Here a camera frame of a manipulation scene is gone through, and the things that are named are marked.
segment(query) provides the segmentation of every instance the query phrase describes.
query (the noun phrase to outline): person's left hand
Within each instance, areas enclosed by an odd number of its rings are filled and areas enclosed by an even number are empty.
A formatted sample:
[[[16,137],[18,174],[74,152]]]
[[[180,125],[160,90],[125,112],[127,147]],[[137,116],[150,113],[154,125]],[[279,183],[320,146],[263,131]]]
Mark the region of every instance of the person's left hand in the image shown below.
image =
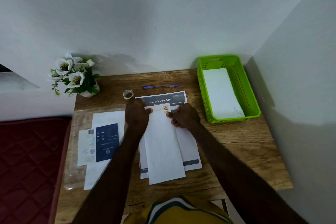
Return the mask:
[[[125,119],[129,127],[137,127],[146,130],[149,114],[153,112],[153,109],[145,109],[143,101],[137,98],[127,104],[125,110]]]

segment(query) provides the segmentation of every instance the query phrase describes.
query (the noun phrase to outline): pen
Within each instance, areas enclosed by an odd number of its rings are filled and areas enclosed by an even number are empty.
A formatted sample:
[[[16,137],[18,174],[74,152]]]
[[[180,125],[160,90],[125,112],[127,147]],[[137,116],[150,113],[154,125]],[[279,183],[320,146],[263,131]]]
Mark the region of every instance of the pen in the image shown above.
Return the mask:
[[[177,87],[177,85],[168,85],[168,86],[147,85],[147,86],[143,86],[143,89],[147,90],[147,89],[153,89],[153,88],[169,88],[169,87]]]

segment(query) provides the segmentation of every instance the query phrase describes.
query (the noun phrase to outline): wooden desk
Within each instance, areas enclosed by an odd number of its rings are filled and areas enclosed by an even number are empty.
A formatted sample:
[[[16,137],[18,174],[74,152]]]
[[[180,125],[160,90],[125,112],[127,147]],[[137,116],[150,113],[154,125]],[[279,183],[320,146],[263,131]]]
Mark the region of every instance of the wooden desk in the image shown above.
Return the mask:
[[[293,187],[263,115],[255,119],[226,124],[213,125],[207,122],[195,69],[105,76],[100,78],[98,83],[101,90],[98,95],[92,98],[77,95],[75,110],[124,104],[122,94],[127,89],[133,90],[135,96],[185,90],[188,103],[199,112],[201,123],[225,147],[265,179],[275,190]],[[142,89],[144,85],[173,84],[177,84],[178,87]],[[71,150],[68,149],[66,162],[70,152]],[[149,186],[148,179],[140,179],[139,158],[136,154],[124,213],[141,211],[165,195],[187,194],[207,201],[224,199],[226,194],[200,148],[199,155],[202,169],[187,171],[185,178]],[[62,183],[55,223],[71,222],[88,192],[88,190],[83,190],[83,187],[66,191]]]

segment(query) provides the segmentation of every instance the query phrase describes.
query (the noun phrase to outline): clear plastic sleeve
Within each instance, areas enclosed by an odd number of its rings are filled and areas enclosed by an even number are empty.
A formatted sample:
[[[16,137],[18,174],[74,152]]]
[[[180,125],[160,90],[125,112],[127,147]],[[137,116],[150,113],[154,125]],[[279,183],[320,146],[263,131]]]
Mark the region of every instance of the clear plastic sleeve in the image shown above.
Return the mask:
[[[66,190],[83,187],[85,182],[86,165],[77,166],[78,131],[91,128],[94,113],[124,111],[125,109],[125,104],[119,104],[74,111],[64,167],[63,186]]]

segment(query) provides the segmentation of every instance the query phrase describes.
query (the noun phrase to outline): dark red quilted mattress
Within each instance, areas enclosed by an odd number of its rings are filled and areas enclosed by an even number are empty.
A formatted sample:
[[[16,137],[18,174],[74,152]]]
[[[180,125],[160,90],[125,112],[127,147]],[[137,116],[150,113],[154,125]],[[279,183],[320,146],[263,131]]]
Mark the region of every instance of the dark red quilted mattress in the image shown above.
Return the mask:
[[[48,224],[50,211],[57,206],[53,195],[60,186],[57,175],[69,121],[40,118],[0,123],[1,224]]]

